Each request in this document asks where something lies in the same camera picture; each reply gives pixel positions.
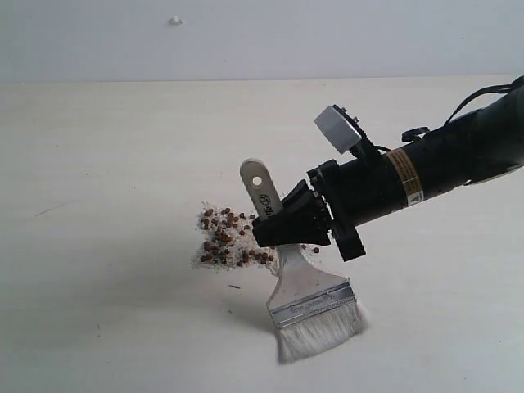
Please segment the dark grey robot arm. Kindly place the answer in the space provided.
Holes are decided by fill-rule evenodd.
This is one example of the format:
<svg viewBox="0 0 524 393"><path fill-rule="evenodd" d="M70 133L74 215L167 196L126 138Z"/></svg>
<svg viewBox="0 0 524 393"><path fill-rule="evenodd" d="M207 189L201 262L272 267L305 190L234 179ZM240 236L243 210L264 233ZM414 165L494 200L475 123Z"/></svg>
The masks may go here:
<svg viewBox="0 0 524 393"><path fill-rule="evenodd" d="M265 206L253 223L260 246L336 244L343 260L365 252L357 227L523 166L523 81L483 88L499 99L465 112L458 107L437 129L419 127L388 149L372 143L342 107L315 119L324 137L353 160L312 169L276 211Z"/></svg>

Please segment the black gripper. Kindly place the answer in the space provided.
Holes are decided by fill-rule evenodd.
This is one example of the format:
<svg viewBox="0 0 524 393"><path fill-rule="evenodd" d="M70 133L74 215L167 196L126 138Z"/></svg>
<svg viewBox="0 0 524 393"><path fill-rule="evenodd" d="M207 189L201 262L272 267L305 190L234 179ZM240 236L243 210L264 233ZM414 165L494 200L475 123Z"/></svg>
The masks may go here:
<svg viewBox="0 0 524 393"><path fill-rule="evenodd" d="M341 180L340 166L328 160L307 172L313 189L329 207L329 229L344 261L366 254L353 219L347 214L345 202L337 186ZM282 200L283 212L266 219L253 221L253 235L259 246L310 244L329 246L328 228L318 213L317 198L308 183L302 179Z"/></svg>

